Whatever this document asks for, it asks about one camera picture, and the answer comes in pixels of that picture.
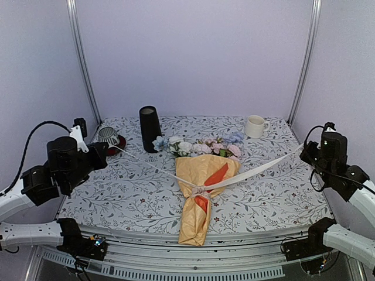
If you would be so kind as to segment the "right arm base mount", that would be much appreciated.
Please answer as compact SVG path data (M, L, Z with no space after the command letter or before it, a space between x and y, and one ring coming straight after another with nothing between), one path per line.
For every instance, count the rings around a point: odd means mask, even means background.
M308 236L304 239L291 238L281 243L281 252L287 261L294 261L331 251L333 248L323 244L323 235L328 228L336 224L333 218L323 218L308 228Z

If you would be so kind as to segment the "white printed ribbon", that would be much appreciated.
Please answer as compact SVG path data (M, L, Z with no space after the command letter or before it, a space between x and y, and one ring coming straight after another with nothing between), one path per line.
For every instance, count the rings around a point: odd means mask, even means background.
M133 157L136 160L140 160L143 164L146 164L146 165L154 168L155 170L159 170L159 172L165 173L168 176L173 177L177 181L181 181L181 182L183 182L183 183L191 186L192 187L192 195L190 197L203 196L203 197L209 198L209 196L210 196L210 194L208 193L209 190L220 189L222 187L226 187L226 186L229 186L231 184L236 184L236 183L241 182L243 180L246 180L246 179L248 179L250 177L253 177L256 174L262 173L263 171L269 169L270 167L273 167L274 165L276 165L277 163L279 163L280 161L282 161L286 157L291 156L292 154L298 152L303 146L304 146L304 144L302 143L302 144L298 145L293 151L289 152L288 154L286 154L284 156L281 156L281 157L279 157L279 158L277 158L275 160L272 160L272 161L270 161L270 162L268 162L266 164L263 164L261 166L258 166L256 168L254 168L254 169L248 170L248 171L246 171L244 173L240 173L240 174L238 174L238 175L236 175L234 177L231 177L231 178L229 178L227 180L223 180L223 181L221 181L219 183L212 184L212 185L209 185L209 186L197 186L197 185L195 185L195 184L193 184L191 182L188 182L187 180L184 180L184 179L182 179L182 178L180 178L178 176L175 176L172 173L169 173L166 170L158 168L158 167L156 167L156 166L154 166L154 165L152 165L150 163L147 163L147 162L143 161L142 159L140 159L140 158L138 158L138 157L136 157L136 156L134 156L134 155L126 152L125 150L121 149L121 151L123 153L125 153L126 155Z

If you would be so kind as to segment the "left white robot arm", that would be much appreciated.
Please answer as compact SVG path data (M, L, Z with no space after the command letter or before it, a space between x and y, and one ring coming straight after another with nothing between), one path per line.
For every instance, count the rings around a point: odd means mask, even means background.
M70 196L90 177L90 173L107 167L108 144L96 142L80 145L63 136L47 144L47 161L34 166L16 179L13 187L1 195L1 249L24 245L51 245L73 256L94 257L105 252L104 237L85 237L76 220L55 219L45 211L51 201Z

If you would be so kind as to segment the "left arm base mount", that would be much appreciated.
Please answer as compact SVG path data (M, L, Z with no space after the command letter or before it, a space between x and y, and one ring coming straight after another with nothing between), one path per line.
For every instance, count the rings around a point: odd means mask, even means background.
M70 254L72 257L84 257L103 261L107 253L108 243L105 238L94 234L89 238L82 236L78 223L72 218L61 218L56 221L61 228L63 238L56 249Z

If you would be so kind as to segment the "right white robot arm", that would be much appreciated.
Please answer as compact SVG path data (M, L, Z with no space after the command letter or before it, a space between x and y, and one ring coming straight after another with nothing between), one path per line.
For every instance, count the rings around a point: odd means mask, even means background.
M316 255L321 249L336 249L373 270L374 181L347 163L347 138L325 128L320 142L304 142L300 158L320 177L322 189L329 190L335 215L309 227L303 250Z

